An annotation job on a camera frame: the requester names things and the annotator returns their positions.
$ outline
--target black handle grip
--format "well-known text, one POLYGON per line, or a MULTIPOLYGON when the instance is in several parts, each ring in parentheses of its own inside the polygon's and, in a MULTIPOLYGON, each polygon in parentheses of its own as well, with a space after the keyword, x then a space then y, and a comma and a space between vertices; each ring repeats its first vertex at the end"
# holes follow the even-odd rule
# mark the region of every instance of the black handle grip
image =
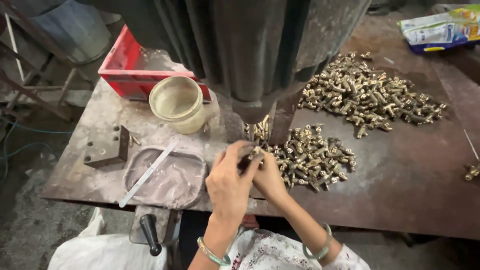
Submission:
POLYGON ((140 227, 150 246, 150 255, 154 257, 162 252, 162 246, 158 243, 158 237, 156 235, 155 221, 156 218, 152 214, 146 214, 140 217, 140 227))

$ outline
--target clear plastic container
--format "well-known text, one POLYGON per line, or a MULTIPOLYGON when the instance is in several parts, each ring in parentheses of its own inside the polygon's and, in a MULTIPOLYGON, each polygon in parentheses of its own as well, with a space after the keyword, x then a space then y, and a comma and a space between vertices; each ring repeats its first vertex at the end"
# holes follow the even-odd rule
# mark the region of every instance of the clear plastic container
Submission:
POLYGON ((205 123, 203 95, 198 84, 183 76, 161 80, 150 92, 153 113, 181 134, 191 134, 205 123))

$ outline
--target steel block with holes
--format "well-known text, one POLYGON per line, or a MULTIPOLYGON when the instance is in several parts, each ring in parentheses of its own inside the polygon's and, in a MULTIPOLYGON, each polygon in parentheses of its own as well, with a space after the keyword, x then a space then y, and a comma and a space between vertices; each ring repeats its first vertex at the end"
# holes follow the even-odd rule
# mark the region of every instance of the steel block with holes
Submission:
POLYGON ((84 164, 100 168, 127 161, 130 132, 122 125, 92 130, 85 145, 84 164))

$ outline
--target concrete floor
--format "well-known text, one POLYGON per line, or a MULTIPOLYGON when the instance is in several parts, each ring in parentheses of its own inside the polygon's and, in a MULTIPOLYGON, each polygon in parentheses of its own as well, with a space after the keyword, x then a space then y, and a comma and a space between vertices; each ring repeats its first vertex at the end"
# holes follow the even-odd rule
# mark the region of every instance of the concrete floor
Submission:
MULTIPOLYGON (((112 31, 118 35, 119 30, 117 25, 112 31)), ((99 59, 82 70, 98 78, 97 70, 102 61, 99 59)), ((48 69, 54 80, 64 80, 68 73, 57 61, 48 69)), ((83 111, 76 107, 71 110, 77 119, 83 111)), ((75 127, 75 123, 67 123, 38 108, 25 125, 51 131, 72 131, 75 127)), ((31 142, 44 142, 60 156, 69 137, 16 127, 7 146, 12 152, 31 142)), ((0 183, 0 270, 47 269, 55 249, 87 226, 93 207, 38 197, 55 164, 55 158, 45 147, 30 147, 9 159, 8 177, 0 183)), ((0 177, 4 169, 0 165, 0 177)), ((104 219, 108 224, 107 233, 128 233, 133 213, 106 209, 104 219)), ((410 248, 395 233, 335 232, 334 236, 357 252, 373 270, 478 268, 473 264, 473 258, 480 251, 477 241, 439 238, 410 248)))

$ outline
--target bangle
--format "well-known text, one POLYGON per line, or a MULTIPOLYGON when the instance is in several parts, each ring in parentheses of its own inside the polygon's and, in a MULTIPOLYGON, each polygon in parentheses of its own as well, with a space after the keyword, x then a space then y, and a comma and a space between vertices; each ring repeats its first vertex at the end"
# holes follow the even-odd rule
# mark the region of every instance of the bangle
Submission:
POLYGON ((198 237, 197 244, 198 244, 198 248, 201 249, 202 252, 205 255, 207 255, 208 258, 211 261, 213 261, 214 263, 218 264, 219 266, 229 266, 230 265, 230 263, 231 263, 230 257, 228 257, 228 255, 225 254, 225 256, 223 256, 223 260, 219 259, 217 256, 215 256, 215 254, 213 254, 213 252, 210 251, 210 249, 208 249, 208 247, 205 246, 203 237, 198 237))
POLYGON ((305 257, 309 259, 320 260, 321 258, 325 257, 325 255, 328 253, 328 247, 330 246, 330 242, 332 241, 332 230, 330 229, 330 226, 328 226, 327 223, 324 223, 322 225, 327 231, 327 241, 325 242, 325 246, 322 247, 322 249, 317 254, 315 255, 308 254, 306 245, 302 243, 303 254, 305 255, 305 257))

